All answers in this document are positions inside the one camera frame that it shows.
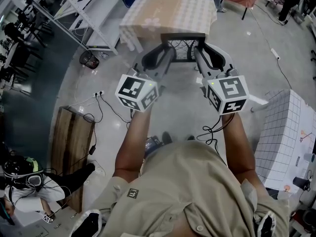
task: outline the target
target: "power strip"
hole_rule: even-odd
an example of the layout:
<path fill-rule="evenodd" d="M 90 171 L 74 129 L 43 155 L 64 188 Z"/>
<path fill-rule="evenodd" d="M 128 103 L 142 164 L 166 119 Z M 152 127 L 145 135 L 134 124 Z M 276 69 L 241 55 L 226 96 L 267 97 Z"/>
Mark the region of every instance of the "power strip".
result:
<path fill-rule="evenodd" d="M 273 48 L 271 48 L 271 52 L 276 57 L 277 60 L 280 60 L 280 56 L 277 54 L 277 52 Z"/>
<path fill-rule="evenodd" d="M 95 93 L 92 94 L 92 96 L 93 96 L 93 97 L 96 97 L 96 96 L 99 97 L 99 96 L 101 95 L 100 93 L 101 93 L 102 95 L 104 95 L 104 90 L 100 90 L 100 91 L 98 91 L 98 92 L 95 92 Z"/>

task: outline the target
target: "black trash can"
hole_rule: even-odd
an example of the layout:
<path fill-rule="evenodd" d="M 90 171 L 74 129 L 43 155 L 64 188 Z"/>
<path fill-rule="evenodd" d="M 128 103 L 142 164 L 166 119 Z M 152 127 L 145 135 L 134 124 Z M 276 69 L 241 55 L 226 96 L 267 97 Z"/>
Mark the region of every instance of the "black trash can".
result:
<path fill-rule="evenodd" d="M 308 191 L 310 189 L 310 180 L 308 179 L 302 179 L 299 177 L 295 177 L 293 179 L 293 184 L 299 188 L 301 188 L 303 191 Z"/>
<path fill-rule="evenodd" d="M 99 60 L 93 55 L 91 51 L 85 51 L 80 56 L 79 62 L 90 69 L 96 69 L 99 65 Z"/>

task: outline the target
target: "shirt button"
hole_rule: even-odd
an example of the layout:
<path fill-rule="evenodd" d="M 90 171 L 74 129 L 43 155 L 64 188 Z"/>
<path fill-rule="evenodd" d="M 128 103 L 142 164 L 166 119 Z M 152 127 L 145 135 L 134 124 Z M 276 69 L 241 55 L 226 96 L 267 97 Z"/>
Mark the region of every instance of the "shirt button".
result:
<path fill-rule="evenodd" d="M 203 226 L 197 226 L 197 231 L 198 232 L 201 232 L 201 231 L 203 231 L 204 230 L 204 227 Z"/>

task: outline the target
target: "black mesh basket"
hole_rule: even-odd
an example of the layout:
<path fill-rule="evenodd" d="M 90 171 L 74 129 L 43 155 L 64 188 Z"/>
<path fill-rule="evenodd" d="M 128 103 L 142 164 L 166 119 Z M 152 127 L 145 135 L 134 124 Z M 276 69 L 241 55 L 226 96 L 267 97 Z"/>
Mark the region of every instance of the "black mesh basket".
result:
<path fill-rule="evenodd" d="M 99 65 L 99 60 L 93 55 L 91 51 L 85 51 L 80 56 L 79 62 L 90 69 L 96 69 Z"/>

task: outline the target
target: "wooden board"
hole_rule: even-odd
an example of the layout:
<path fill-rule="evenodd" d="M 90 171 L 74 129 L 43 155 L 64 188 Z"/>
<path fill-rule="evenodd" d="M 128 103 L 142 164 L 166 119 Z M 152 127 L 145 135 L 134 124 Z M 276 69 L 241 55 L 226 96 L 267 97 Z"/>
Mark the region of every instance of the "wooden board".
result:
<path fill-rule="evenodd" d="M 52 167 L 58 174 L 72 174 L 86 165 L 86 158 L 80 159 L 89 153 L 93 129 L 94 123 L 85 121 L 81 115 L 63 108 L 59 110 L 51 156 Z M 71 200 L 67 197 L 63 203 L 67 202 L 73 210 L 81 212 L 82 193 L 83 186 L 72 194 Z"/>
<path fill-rule="evenodd" d="M 67 147 L 68 130 L 72 116 L 72 112 L 63 108 L 59 109 L 51 151 L 51 167 L 55 168 L 58 174 L 63 172 L 63 159 Z"/>

